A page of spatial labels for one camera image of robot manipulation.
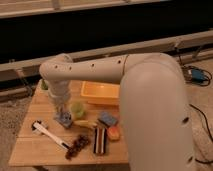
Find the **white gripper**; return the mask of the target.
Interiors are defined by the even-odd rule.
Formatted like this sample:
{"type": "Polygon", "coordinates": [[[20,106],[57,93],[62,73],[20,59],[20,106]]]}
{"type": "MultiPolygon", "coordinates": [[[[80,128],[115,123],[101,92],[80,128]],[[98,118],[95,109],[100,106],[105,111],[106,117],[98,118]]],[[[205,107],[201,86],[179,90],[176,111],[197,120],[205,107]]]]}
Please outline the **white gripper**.
{"type": "Polygon", "coordinates": [[[70,99],[68,81],[49,81],[48,94],[57,112],[64,112],[70,99]]]}

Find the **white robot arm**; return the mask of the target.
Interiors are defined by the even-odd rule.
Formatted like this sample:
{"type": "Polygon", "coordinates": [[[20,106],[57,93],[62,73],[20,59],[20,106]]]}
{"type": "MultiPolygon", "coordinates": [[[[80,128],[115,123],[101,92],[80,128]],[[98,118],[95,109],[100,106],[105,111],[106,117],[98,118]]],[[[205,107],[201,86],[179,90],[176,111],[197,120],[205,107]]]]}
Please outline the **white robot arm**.
{"type": "Polygon", "coordinates": [[[64,104],[71,80],[120,86],[119,110],[131,171],[196,171],[186,84],[165,53],[71,62],[64,54],[42,63],[54,102],[64,104]]]}

